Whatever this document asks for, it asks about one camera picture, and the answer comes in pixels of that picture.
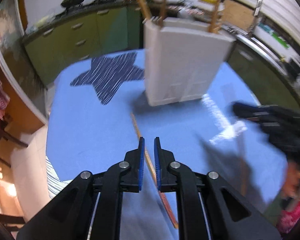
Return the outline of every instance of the cabinet door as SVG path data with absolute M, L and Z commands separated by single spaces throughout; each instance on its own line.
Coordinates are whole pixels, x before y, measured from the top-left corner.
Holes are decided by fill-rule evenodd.
M 44 85 L 55 80 L 60 69 L 65 67 L 65 59 L 58 50 L 59 35 L 55 28 L 25 46 L 26 52 Z
M 30 60 L 47 86 L 70 64 L 101 54 L 95 13 L 55 28 L 26 45 Z
M 289 84 L 249 47 L 237 43 L 228 63 L 262 105 L 276 104 L 300 111 L 298 96 L 288 89 Z
M 103 54 L 128 48 L 127 9 L 125 7 L 98 11 L 97 24 Z
M 128 49 L 140 49 L 140 26 L 141 26 L 141 12 L 140 7 L 128 6 Z

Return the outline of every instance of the stovetop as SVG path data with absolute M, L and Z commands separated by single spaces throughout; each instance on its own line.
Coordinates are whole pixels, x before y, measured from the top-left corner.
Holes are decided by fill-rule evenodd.
M 65 15 L 68 15 L 68 14 L 72 14 L 76 11 L 79 11 L 79 10 L 84 10 L 84 9 L 87 9 L 91 6 L 94 6 L 94 5 L 98 5 L 98 4 L 111 4 L 111 3 L 115 3 L 116 0 L 94 0 L 92 3 L 88 3 L 88 4 L 79 4 L 79 5 L 75 5 L 75 6 L 72 6 L 70 8 L 66 8 L 62 13 L 59 13 L 56 15 L 55 19 L 60 19 L 61 17 L 65 16 Z

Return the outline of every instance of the blue striped star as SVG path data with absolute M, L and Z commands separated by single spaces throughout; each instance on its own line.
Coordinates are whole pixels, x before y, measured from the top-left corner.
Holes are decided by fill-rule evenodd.
M 144 70 L 134 65 L 136 56 L 136 52 L 129 52 L 113 58 L 94 58 L 91 69 L 76 77 L 70 85 L 92 85 L 101 104 L 106 105 L 123 82 L 144 78 Z

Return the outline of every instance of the drawer handle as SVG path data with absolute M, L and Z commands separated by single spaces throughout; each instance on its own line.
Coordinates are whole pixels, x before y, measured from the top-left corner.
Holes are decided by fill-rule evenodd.
M 47 30 L 46 32 L 44 32 L 44 33 L 42 34 L 42 36 L 45 37 L 45 36 L 49 35 L 50 33 L 53 32 L 53 30 L 54 30 L 54 28 L 51 28 L 50 30 Z
M 78 41 L 75 45 L 79 47 L 79 46 L 85 44 L 86 41 L 87 41 L 87 40 Z
M 77 24 L 71 26 L 71 29 L 73 29 L 73 30 L 79 29 L 82 25 L 83 25 L 83 23 L 77 23 Z
M 98 11 L 97 14 L 98 15 L 105 15 L 109 12 L 109 10 L 103 10 L 103 11 Z
M 90 55 L 88 54 L 88 55 L 85 55 L 85 56 L 83 56 L 83 57 L 81 57 L 81 58 L 79 58 L 79 61 L 80 60 L 85 60 L 85 59 L 87 59 L 87 58 L 89 58 L 90 57 Z

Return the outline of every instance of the faucet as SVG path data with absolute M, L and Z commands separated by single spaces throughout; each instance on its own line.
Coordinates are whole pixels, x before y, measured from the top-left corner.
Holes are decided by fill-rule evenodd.
M 254 30 L 257 27 L 261 4 L 262 4 L 262 0 L 258 0 L 256 8 L 254 9 L 254 12 L 253 12 L 253 21 L 249 27 L 249 32 L 248 32 L 249 38 L 251 38 L 253 36 Z

